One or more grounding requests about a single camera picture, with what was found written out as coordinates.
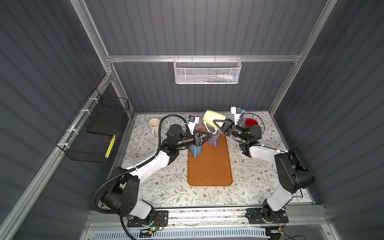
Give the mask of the blue textured mug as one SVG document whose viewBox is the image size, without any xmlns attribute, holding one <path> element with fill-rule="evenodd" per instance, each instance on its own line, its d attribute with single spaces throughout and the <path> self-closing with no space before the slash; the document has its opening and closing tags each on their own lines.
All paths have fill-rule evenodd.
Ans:
<svg viewBox="0 0 384 240">
<path fill-rule="evenodd" d="M 198 155 L 200 155 L 203 151 L 203 146 L 190 146 L 190 151 L 193 158 L 197 158 Z"/>
</svg>

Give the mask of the purple mug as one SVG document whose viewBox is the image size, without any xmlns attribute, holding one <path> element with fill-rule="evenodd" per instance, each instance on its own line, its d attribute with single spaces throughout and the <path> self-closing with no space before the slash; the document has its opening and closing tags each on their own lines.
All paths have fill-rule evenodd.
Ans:
<svg viewBox="0 0 384 240">
<path fill-rule="evenodd" d="M 212 145 L 214 148 L 216 148 L 220 141 L 220 132 L 217 131 L 216 133 L 212 134 L 212 137 L 208 140 L 208 143 Z"/>
</svg>

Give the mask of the light green mug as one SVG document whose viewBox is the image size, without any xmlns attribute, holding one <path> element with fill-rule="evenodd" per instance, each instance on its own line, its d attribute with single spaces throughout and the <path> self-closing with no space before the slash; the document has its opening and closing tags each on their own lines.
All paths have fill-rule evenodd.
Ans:
<svg viewBox="0 0 384 240">
<path fill-rule="evenodd" d="M 203 123 L 209 133 L 215 134 L 223 126 L 225 119 L 226 119 L 225 115 L 215 111 L 207 110 L 203 117 Z M 211 132 L 208 129 L 208 125 L 214 128 L 215 131 Z"/>
</svg>

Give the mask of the red mug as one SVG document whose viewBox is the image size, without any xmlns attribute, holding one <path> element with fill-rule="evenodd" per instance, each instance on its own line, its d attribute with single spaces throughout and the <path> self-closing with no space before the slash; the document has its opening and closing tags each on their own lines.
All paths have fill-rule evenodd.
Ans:
<svg viewBox="0 0 384 240">
<path fill-rule="evenodd" d="M 245 128 L 248 128 L 248 127 L 253 126 L 253 125 L 258 125 L 258 124 L 259 124 L 258 121 L 255 119 L 248 118 L 245 120 Z"/>
</svg>

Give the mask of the white mug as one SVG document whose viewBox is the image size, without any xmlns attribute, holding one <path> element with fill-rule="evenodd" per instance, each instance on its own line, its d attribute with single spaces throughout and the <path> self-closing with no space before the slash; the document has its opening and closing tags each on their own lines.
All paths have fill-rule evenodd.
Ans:
<svg viewBox="0 0 384 240">
<path fill-rule="evenodd" d="M 159 135 L 159 125 L 160 125 L 160 119 L 157 119 L 157 118 L 150 119 L 149 127 L 151 128 L 151 133 L 154 136 Z"/>
</svg>

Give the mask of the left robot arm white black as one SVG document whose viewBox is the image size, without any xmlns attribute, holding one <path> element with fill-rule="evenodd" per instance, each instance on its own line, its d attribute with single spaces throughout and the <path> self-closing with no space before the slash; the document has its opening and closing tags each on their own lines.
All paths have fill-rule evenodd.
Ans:
<svg viewBox="0 0 384 240">
<path fill-rule="evenodd" d="M 171 125 L 167 138 L 160 141 L 157 152 L 131 168 L 117 167 L 113 174 L 96 191 L 92 199 L 94 209 L 102 214 L 117 214 L 120 218 L 136 217 L 148 225 L 155 217 L 155 208 L 139 200 L 140 185 L 158 170 L 170 165 L 180 150 L 199 147 L 208 142 L 213 134 L 194 131 L 186 133 L 180 125 Z"/>
</svg>

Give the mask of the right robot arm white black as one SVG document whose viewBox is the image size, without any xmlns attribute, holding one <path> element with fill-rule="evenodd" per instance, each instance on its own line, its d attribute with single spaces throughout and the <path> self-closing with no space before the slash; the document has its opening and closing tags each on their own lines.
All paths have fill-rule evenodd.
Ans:
<svg viewBox="0 0 384 240">
<path fill-rule="evenodd" d="M 315 182 L 316 177 L 301 151 L 278 150 L 259 144 L 262 138 L 262 129 L 259 125 L 243 128 L 235 125 L 230 119 L 215 119 L 213 124 L 226 136 L 240 139 L 239 147 L 242 154 L 275 164 L 279 185 L 263 202 L 260 215 L 264 222 L 278 221 L 279 216 L 284 214 L 286 205 L 296 197 L 295 193 Z"/>
</svg>

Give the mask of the pink ghost pattern mug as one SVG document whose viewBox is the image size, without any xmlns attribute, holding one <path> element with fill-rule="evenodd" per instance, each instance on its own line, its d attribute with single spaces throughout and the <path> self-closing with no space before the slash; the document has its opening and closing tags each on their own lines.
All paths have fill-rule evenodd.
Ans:
<svg viewBox="0 0 384 240">
<path fill-rule="evenodd" d="M 197 126 L 195 127 L 195 132 L 199 132 L 201 136 L 206 136 L 207 128 L 205 126 Z"/>
</svg>

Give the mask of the orange plastic tray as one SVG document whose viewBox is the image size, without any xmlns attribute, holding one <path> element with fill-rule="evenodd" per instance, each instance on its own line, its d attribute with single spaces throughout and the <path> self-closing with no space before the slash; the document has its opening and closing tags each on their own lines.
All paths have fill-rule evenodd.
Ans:
<svg viewBox="0 0 384 240">
<path fill-rule="evenodd" d="M 227 138 L 220 134 L 216 147 L 209 143 L 202 146 L 201 154 L 188 154 L 188 183 L 191 186 L 230 186 L 233 183 Z"/>
</svg>

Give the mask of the pens in white basket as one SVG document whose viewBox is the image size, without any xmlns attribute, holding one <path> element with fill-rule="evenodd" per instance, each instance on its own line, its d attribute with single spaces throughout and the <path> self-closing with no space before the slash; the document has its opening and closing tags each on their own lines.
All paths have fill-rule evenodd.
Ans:
<svg viewBox="0 0 384 240">
<path fill-rule="evenodd" d="M 205 76 L 205 78 L 197 80 L 200 83 L 212 83 L 212 84 L 237 84 L 238 76 L 236 75 L 216 75 Z"/>
</svg>

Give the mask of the yellow marker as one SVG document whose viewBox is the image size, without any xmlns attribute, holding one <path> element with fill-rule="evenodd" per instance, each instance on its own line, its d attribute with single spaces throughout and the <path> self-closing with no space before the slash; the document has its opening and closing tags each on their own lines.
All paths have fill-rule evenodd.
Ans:
<svg viewBox="0 0 384 240">
<path fill-rule="evenodd" d="M 107 151 L 105 153 L 105 158 L 106 159 L 108 159 L 110 157 L 110 154 L 111 154 L 111 152 L 113 150 L 113 147 L 114 147 L 114 143 L 116 141 L 116 138 L 117 138 L 117 135 L 113 135 L 113 137 L 109 141 L 109 146 L 108 146 Z"/>
</svg>

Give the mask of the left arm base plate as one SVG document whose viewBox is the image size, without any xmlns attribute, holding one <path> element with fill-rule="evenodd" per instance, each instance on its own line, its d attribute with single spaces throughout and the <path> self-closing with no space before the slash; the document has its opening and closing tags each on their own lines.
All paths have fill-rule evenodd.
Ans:
<svg viewBox="0 0 384 240">
<path fill-rule="evenodd" d="M 128 218 L 127 227 L 166 227 L 168 225 L 169 211 L 155 210 L 143 220 L 138 217 Z"/>
</svg>

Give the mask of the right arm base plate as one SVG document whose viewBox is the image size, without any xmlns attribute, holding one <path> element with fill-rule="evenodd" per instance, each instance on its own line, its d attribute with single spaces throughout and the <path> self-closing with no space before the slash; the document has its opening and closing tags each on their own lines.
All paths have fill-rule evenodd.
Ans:
<svg viewBox="0 0 384 240">
<path fill-rule="evenodd" d="M 267 207 L 248 208 L 245 217 L 249 224 L 287 224 L 289 222 L 288 215 L 284 210 L 274 212 Z"/>
</svg>

